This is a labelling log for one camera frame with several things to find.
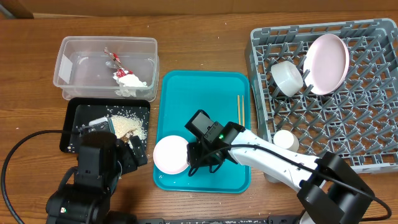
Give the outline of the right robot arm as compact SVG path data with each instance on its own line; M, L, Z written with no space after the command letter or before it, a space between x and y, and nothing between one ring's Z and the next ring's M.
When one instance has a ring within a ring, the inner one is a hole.
M338 155L308 156L263 140L238 123L222 126L198 110L185 127L196 137L187 146L189 175L225 160L261 170L297 193L303 212L290 223L355 224L363 220L374 192Z

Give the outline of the white rice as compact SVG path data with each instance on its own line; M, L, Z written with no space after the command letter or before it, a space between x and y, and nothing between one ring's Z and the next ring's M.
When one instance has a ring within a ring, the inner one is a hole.
M79 105L75 111L72 131L79 131L92 120L108 117L113 122L118 139L129 130L135 129L134 135L139 136L146 149L149 116L150 108L144 106Z

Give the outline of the red snack wrapper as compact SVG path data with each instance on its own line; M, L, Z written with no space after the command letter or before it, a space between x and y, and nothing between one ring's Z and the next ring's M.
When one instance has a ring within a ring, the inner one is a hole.
M134 74L131 70L128 70L125 66L123 66L120 58L115 53L110 52L107 47L104 48L104 53L110 57L110 60L105 63L106 66L116 69L116 72L114 73L115 79Z

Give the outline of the white paper cup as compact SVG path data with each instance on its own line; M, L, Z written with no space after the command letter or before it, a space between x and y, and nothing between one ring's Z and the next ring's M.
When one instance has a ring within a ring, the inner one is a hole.
M299 149L298 138L290 131L281 129L274 134L273 143L283 149L297 152Z

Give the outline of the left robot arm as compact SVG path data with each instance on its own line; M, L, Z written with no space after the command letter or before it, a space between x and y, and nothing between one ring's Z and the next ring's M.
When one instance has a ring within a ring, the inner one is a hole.
M135 215L110 210L120 177L147 164L137 136L129 142L97 131L80 137L78 165L64 175L46 204L47 223L137 223Z

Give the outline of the large white plate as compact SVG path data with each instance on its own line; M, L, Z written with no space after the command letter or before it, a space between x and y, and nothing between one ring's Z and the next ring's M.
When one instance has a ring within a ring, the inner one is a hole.
M349 67L347 45L334 34L317 38L309 47L303 70L309 71L304 78L311 92L326 95L336 90L344 81Z

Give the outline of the white napkin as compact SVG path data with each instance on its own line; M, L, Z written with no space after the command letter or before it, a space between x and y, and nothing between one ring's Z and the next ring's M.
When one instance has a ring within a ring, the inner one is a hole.
M121 78L116 77L116 83L120 89L115 94L123 97L136 97L136 88L147 87L147 82L142 82L134 74L128 74Z

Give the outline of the brown food scraps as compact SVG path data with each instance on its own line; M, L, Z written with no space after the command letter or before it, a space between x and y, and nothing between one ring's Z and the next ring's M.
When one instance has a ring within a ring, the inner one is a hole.
M135 129L129 130L125 135L123 135L121 137L121 140L124 141L125 143L128 143L129 142L129 138L131 136L134 136L134 132L135 132Z

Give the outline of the grey bowl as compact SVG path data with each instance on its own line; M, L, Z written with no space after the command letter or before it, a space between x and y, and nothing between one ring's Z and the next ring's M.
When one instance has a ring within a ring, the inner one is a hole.
M294 96L303 87L301 73L292 62L283 61L271 66L271 74L285 96Z

